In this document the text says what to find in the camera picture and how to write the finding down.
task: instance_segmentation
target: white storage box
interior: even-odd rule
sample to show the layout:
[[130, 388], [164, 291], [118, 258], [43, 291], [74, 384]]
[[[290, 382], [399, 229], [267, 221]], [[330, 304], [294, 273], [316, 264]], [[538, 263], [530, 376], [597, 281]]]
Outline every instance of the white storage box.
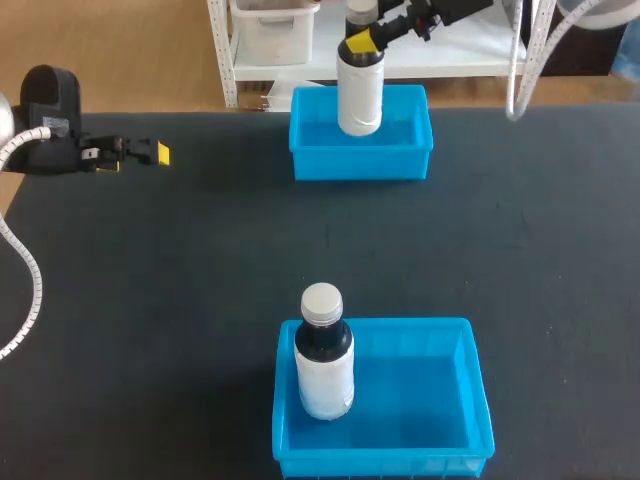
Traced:
[[241, 48], [254, 65], [295, 65], [311, 61], [313, 16], [308, 0], [231, 0]]

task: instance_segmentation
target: black mount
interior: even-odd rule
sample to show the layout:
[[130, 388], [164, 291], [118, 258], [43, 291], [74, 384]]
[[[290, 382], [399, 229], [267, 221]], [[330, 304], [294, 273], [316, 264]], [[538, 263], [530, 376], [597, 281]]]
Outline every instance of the black mount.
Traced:
[[140, 163], [158, 164], [157, 141], [118, 135], [93, 137], [82, 132], [80, 84], [76, 76], [60, 68], [40, 65], [25, 76], [20, 105], [13, 107], [15, 132], [45, 126], [57, 137], [32, 142], [17, 150], [6, 169], [35, 175], [57, 175], [97, 169], [118, 170], [128, 157]]

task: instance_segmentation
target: white label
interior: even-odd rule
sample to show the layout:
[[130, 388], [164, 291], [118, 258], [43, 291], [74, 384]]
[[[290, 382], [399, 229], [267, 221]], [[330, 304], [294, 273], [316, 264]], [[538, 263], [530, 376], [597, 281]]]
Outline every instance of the white label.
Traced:
[[347, 352], [333, 362], [313, 362], [295, 348], [300, 400], [305, 410], [320, 420], [333, 420], [349, 411], [355, 393], [353, 352], [355, 339]]

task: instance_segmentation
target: yellow tag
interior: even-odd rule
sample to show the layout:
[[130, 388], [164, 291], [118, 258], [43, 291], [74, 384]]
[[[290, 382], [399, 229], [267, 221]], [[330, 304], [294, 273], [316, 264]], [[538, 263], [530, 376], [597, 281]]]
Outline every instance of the yellow tag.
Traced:
[[115, 170], [111, 170], [110, 168], [96, 168], [96, 172], [118, 173], [119, 171], [120, 171], [120, 162], [116, 163]]
[[169, 157], [169, 148], [158, 142], [158, 163], [160, 165], [169, 165], [171, 163]]
[[368, 28], [347, 38], [346, 42], [352, 53], [374, 53], [378, 51]]

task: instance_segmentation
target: wooden floor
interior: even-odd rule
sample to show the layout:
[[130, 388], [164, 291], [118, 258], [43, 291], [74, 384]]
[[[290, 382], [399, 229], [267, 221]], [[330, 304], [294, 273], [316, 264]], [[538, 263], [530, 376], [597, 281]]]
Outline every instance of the wooden floor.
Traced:
[[[27, 71], [73, 71], [85, 112], [223, 110], [205, 0], [0, 0], [0, 91], [18, 103]], [[505, 80], [425, 82], [433, 108], [504, 105]], [[626, 101], [613, 77], [542, 79], [532, 104]], [[20, 177], [0, 175], [0, 212]]]

